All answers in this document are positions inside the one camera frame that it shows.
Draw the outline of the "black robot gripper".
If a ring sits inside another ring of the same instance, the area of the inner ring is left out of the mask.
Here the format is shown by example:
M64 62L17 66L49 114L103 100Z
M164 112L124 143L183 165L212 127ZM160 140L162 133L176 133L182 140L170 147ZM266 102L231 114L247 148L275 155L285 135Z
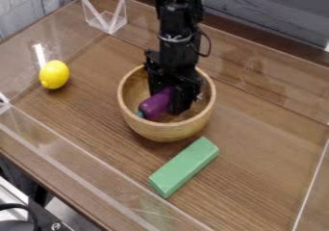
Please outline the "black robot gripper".
M203 79L195 69L200 56L200 37L159 36L158 39L159 50L146 51L148 91L155 95L167 85L174 85L171 114L178 116L198 100L203 85Z

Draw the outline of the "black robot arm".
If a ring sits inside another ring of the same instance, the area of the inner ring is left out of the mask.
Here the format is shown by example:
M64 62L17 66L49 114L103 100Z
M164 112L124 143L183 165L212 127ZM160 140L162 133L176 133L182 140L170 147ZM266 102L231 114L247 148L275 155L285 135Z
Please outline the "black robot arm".
M146 51L148 90L155 95L172 88L167 111L176 116L190 109L200 93L203 78L196 71L200 56L198 23L203 19L202 0L155 0L159 20L159 50Z

